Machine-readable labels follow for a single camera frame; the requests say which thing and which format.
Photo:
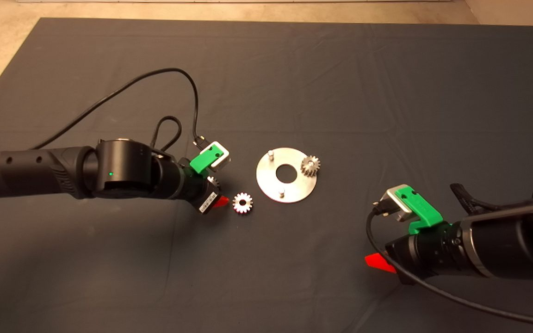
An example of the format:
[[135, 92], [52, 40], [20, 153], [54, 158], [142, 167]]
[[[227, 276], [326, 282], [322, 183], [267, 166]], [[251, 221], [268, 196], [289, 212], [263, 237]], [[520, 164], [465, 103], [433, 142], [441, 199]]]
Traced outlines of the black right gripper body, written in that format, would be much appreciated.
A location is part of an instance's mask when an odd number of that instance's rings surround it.
[[468, 257], [458, 223], [440, 223], [385, 245], [385, 251], [404, 270], [425, 280], [434, 276], [467, 276]]

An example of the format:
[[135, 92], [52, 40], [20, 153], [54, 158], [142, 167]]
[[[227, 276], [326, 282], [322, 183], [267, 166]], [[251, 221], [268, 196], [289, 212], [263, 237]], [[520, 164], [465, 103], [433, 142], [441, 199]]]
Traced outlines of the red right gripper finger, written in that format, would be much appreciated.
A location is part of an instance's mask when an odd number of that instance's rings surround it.
[[365, 264], [370, 268], [375, 268], [384, 272], [397, 274], [397, 270], [387, 262], [380, 253], [372, 253], [365, 256]]

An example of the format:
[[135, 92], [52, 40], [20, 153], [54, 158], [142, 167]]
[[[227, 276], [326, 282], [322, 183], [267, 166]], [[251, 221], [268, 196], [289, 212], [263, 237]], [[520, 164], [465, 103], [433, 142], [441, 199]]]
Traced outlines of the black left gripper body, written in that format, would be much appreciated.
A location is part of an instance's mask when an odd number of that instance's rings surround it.
[[219, 202], [220, 189], [205, 175], [197, 173], [190, 165], [190, 160], [179, 160], [178, 164], [181, 175], [180, 185], [176, 190], [176, 200], [187, 202], [198, 213], [206, 215]]

